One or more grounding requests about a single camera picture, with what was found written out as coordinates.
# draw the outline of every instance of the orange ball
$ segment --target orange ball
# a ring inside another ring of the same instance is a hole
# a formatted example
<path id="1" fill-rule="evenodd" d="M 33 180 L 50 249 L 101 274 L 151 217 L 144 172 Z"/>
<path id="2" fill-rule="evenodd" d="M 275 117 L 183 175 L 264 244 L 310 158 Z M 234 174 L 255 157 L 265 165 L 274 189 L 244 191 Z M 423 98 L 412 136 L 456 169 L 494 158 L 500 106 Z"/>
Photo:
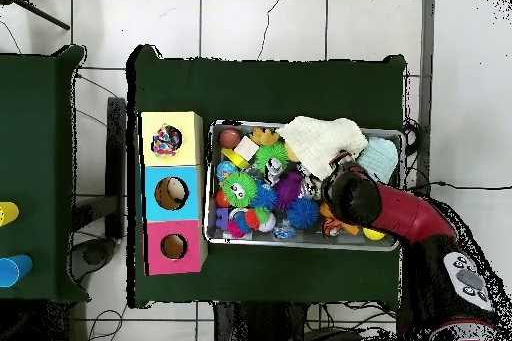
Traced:
<path id="1" fill-rule="evenodd" d="M 260 227 L 260 220 L 258 219 L 254 209 L 249 209 L 245 212 L 245 221 L 252 229 L 258 229 Z"/>
<path id="2" fill-rule="evenodd" d="M 217 191 L 215 201 L 220 207 L 229 207 L 229 202 L 226 200 L 226 197 L 224 196 L 222 190 Z"/>

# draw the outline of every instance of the gray tray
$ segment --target gray tray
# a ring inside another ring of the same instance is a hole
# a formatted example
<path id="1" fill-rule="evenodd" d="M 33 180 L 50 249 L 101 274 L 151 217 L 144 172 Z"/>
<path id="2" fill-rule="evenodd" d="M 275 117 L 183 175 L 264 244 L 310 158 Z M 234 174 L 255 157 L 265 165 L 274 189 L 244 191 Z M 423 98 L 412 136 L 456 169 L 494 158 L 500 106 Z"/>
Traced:
<path id="1" fill-rule="evenodd" d="M 217 120 L 210 125 L 209 146 L 211 153 L 207 153 L 207 175 L 204 212 L 204 236 L 212 243 L 219 244 L 252 244 L 260 246 L 283 246 L 283 247 L 305 247 L 305 248 L 323 248 L 323 249 L 346 249 L 346 250 L 366 250 L 366 251 L 391 251 L 398 247 L 398 241 L 386 235 L 380 241 L 368 240 L 359 231 L 358 235 L 351 235 L 342 231 L 336 237 L 325 238 L 321 233 L 316 233 L 315 226 L 309 230 L 297 231 L 297 235 L 287 240 L 276 239 L 271 232 L 253 231 L 251 239 L 233 239 L 223 238 L 223 231 L 216 228 L 216 208 L 215 193 L 218 190 L 218 181 L 215 176 L 217 165 L 226 160 L 226 157 L 220 152 L 220 145 L 217 142 L 219 133 L 226 128 L 236 128 L 244 134 L 252 132 L 255 127 L 260 128 L 280 128 L 284 126 L 279 123 L 265 122 L 246 122 L 240 121 L 240 125 L 232 125 L 232 122 Z M 390 184 L 399 188 L 404 188 L 405 180 L 405 138 L 399 131 L 382 129 L 361 129 L 367 137 L 381 137 L 393 141 L 396 145 L 399 155 L 399 164 L 393 173 Z"/>

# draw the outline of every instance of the green table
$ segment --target green table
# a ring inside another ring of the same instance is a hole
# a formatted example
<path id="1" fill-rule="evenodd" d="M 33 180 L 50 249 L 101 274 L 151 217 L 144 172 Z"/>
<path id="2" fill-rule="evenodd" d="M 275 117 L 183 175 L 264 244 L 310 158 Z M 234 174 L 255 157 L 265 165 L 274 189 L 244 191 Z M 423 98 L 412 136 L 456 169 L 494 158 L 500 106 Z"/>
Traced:
<path id="1" fill-rule="evenodd" d="M 73 192 L 72 75 L 84 49 L 0 55 L 0 201 L 20 209 L 0 228 L 0 256 L 26 253 L 32 271 L 0 298 L 80 301 L 67 273 Z"/>
<path id="2" fill-rule="evenodd" d="M 404 69 L 402 56 L 384 62 L 173 60 L 139 46 L 127 63 L 128 135 L 136 138 L 136 112 L 190 110 L 203 118 L 205 135 L 216 119 L 286 123 L 297 115 L 346 117 L 365 128 L 401 130 Z M 140 200 L 133 199 L 140 197 L 135 141 L 128 153 L 128 195 L 137 221 L 128 226 L 128 295 L 136 305 L 150 300 L 382 300 L 398 306 L 398 248 L 366 252 L 210 244 L 200 273 L 145 276 Z"/>

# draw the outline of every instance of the blue ball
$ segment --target blue ball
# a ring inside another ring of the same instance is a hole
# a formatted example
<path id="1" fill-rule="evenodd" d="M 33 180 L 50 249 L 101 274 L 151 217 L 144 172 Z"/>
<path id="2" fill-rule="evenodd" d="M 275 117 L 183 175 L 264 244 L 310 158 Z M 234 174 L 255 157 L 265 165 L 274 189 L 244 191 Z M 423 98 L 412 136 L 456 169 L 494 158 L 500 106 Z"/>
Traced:
<path id="1" fill-rule="evenodd" d="M 277 204 L 277 194 L 270 188 L 270 185 L 256 181 L 258 185 L 258 194 L 251 201 L 251 207 L 265 207 L 272 211 Z"/>
<path id="2" fill-rule="evenodd" d="M 233 220 L 236 223 L 236 226 L 240 228 L 240 231 L 242 231 L 244 234 L 248 234 L 251 232 L 251 227 L 247 225 L 247 222 L 245 220 L 245 212 L 237 212 L 233 218 Z"/>
<path id="3" fill-rule="evenodd" d="M 306 229 L 315 224 L 319 215 L 318 204 L 307 198 L 293 201 L 286 216 L 290 225 L 296 229 Z"/>

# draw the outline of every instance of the white cloth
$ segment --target white cloth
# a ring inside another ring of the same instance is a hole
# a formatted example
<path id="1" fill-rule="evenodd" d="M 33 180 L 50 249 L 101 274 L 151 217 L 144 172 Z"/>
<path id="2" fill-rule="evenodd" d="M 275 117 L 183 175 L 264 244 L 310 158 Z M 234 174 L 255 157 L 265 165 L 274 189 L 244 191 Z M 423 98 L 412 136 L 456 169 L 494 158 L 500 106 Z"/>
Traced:
<path id="1" fill-rule="evenodd" d="M 329 162 L 340 151 L 348 151 L 355 159 L 368 144 L 359 126 L 345 118 L 318 120 L 297 116 L 276 132 L 284 138 L 304 167 L 320 180 L 332 173 Z"/>

